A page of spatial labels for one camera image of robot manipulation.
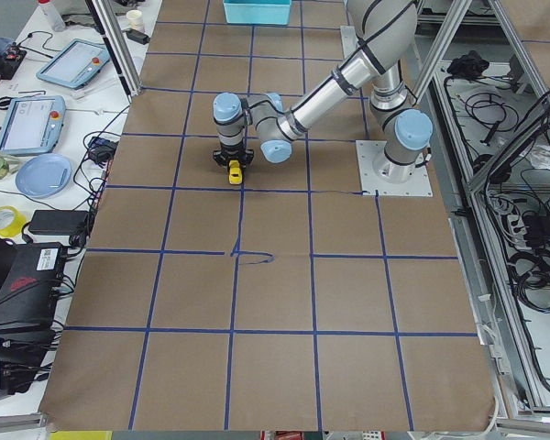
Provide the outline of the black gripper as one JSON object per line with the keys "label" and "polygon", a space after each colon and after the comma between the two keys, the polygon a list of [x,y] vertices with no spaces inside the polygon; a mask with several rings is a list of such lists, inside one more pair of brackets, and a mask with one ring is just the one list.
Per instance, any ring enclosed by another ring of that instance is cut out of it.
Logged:
{"label": "black gripper", "polygon": [[234,146],[221,144],[220,149],[214,150],[212,156],[214,161],[221,167],[230,170],[230,162],[235,160],[238,163],[238,168],[244,171],[254,159],[254,150],[246,148],[244,144]]}

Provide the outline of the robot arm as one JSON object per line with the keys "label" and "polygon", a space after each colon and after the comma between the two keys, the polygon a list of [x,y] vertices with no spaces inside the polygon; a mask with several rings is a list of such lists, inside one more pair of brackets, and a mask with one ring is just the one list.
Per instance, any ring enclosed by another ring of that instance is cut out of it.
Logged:
{"label": "robot arm", "polygon": [[354,50],[312,91],[289,108],[276,93],[243,98],[220,93],[213,116],[220,141],[214,161],[226,168],[233,184],[241,183],[254,158],[244,133],[254,127],[265,159],[281,163],[292,154],[292,142],[303,137],[324,115],[371,83],[369,107],[386,137],[384,150],[373,160],[374,171],[386,182],[407,182],[419,167],[419,156],[433,134],[429,116],[408,101],[400,70],[403,53],[413,42],[417,26],[414,1],[347,1],[356,28]]}

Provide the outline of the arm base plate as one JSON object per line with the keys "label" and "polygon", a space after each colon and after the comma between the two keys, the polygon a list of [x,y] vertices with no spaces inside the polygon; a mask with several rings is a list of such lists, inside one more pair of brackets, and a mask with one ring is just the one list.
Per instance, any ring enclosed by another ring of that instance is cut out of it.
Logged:
{"label": "arm base plate", "polygon": [[396,165],[385,155],[386,141],[357,140],[361,192],[367,196],[432,197],[424,154],[410,165]]}

